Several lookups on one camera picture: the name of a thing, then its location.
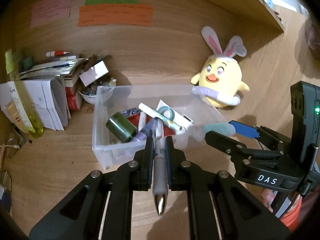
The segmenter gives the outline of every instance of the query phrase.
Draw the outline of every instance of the clear plastic bin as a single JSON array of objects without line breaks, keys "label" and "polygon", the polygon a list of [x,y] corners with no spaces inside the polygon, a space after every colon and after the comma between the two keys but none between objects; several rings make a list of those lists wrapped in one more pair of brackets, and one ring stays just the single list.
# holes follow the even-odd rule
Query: clear plastic bin
[{"label": "clear plastic bin", "polygon": [[205,103],[205,98],[192,94],[193,85],[137,85],[116,86],[114,88],[98,87],[94,108],[92,150],[101,167],[123,164],[133,159],[136,151],[145,147],[146,141],[110,144],[114,135],[109,132],[106,122],[109,116],[130,108],[138,108],[140,103],[156,109],[159,100],[164,101],[181,115],[194,121],[194,126],[184,134],[174,135],[175,148],[191,150],[193,143],[204,141],[203,127],[208,123],[226,122],[219,111]]}]

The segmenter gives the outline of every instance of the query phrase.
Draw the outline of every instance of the light blue object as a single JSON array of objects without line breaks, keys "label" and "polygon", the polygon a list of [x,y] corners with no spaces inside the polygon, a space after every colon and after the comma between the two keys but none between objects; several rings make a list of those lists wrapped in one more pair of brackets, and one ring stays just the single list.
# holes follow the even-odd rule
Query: light blue object
[{"label": "light blue object", "polygon": [[203,127],[203,131],[204,133],[207,133],[209,131],[215,131],[225,136],[233,136],[236,134],[235,127],[232,124],[227,122],[217,122],[217,123],[206,124]]},{"label": "light blue object", "polygon": [[28,71],[33,68],[33,59],[32,56],[26,57],[22,60],[23,71]]},{"label": "light blue object", "polygon": [[172,121],[174,119],[174,111],[172,110],[172,108],[168,107],[168,106],[161,106],[159,109],[158,109],[158,113],[159,114],[162,114],[164,116],[164,112],[165,111],[169,111],[170,112],[170,116],[167,117],[170,121]]},{"label": "light blue object", "polygon": [[230,121],[229,123],[235,127],[237,134],[241,134],[250,139],[258,138],[260,136],[260,134],[257,132],[257,128],[255,127],[234,120]]}]

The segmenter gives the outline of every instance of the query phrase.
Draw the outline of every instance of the stack of papers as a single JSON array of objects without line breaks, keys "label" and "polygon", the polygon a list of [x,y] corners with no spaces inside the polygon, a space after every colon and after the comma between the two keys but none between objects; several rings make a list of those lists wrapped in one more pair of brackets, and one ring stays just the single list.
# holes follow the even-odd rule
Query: stack of papers
[{"label": "stack of papers", "polygon": [[[52,130],[64,130],[71,118],[63,80],[42,79],[22,81],[30,97],[30,104],[42,125]],[[12,122],[6,105],[12,100],[7,83],[0,84],[1,110]]]},{"label": "stack of papers", "polygon": [[73,60],[60,60],[34,66],[32,69],[20,73],[21,79],[42,76],[42,75],[69,75],[82,63],[85,58]]}]

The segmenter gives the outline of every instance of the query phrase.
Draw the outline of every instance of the pink sticky note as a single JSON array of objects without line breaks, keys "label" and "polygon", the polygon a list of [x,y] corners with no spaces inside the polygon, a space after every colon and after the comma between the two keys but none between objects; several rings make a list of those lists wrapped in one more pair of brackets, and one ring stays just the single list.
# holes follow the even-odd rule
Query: pink sticky note
[{"label": "pink sticky note", "polygon": [[70,17],[70,0],[41,0],[32,5],[31,26]]}]

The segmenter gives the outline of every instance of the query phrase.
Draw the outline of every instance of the stuffed toy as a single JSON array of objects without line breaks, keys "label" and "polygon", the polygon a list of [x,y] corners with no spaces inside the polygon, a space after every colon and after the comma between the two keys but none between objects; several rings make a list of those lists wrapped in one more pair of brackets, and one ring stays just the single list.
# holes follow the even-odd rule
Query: stuffed toy
[{"label": "stuffed toy", "polygon": [[240,66],[233,59],[235,55],[247,55],[242,39],[233,36],[222,52],[217,34],[211,27],[204,27],[201,34],[212,49],[213,55],[208,57],[201,72],[192,77],[193,85],[199,83],[199,86],[193,88],[193,92],[204,95],[217,108],[237,106],[240,103],[237,91],[249,91],[247,84],[241,81]]}]

